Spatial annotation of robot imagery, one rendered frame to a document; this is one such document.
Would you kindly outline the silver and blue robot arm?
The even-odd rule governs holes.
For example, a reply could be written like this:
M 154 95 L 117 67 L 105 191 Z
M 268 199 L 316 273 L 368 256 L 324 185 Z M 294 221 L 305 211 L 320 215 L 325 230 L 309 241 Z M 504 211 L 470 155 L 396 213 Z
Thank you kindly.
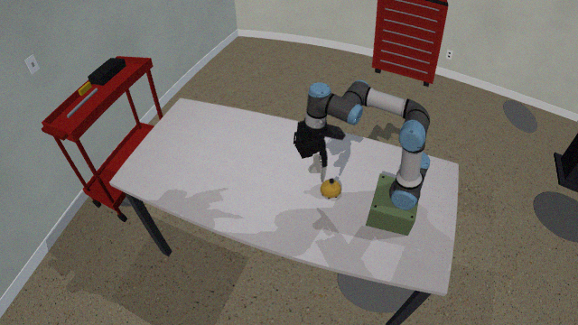
M 364 80 L 353 82 L 342 97 L 332 94 L 327 84 L 316 82 L 308 91 L 305 124 L 315 129 L 323 128 L 328 114 L 356 125 L 363 113 L 362 106 L 385 110 L 405 119 L 399 134 L 401 171 L 396 173 L 389 196 L 397 208 L 412 209 L 420 199 L 424 177 L 430 167 L 430 159 L 423 152 L 430 125 L 430 117 L 424 107 L 411 99 L 374 90 Z

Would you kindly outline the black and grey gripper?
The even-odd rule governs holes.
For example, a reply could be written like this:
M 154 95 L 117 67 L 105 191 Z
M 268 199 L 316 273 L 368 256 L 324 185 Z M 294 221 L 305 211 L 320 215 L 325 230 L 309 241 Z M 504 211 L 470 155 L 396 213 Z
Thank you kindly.
M 305 126 L 307 127 L 303 128 Z M 298 122 L 297 125 L 298 134 L 297 132 L 294 132 L 294 144 L 299 154 L 302 156 L 302 159 L 312 157 L 313 154 L 320 152 L 320 155 L 315 154 L 313 156 L 313 164 L 309 167 L 309 172 L 320 172 L 322 182 L 324 182 L 328 158 L 326 151 L 326 143 L 324 140 L 325 136 L 320 136 L 318 135 L 318 133 L 324 131 L 326 129 L 326 126 L 327 121 L 323 128 L 319 129 L 311 128 L 307 124 L 305 124 L 304 119 L 303 121 Z M 307 132 L 307 134 L 305 131 Z

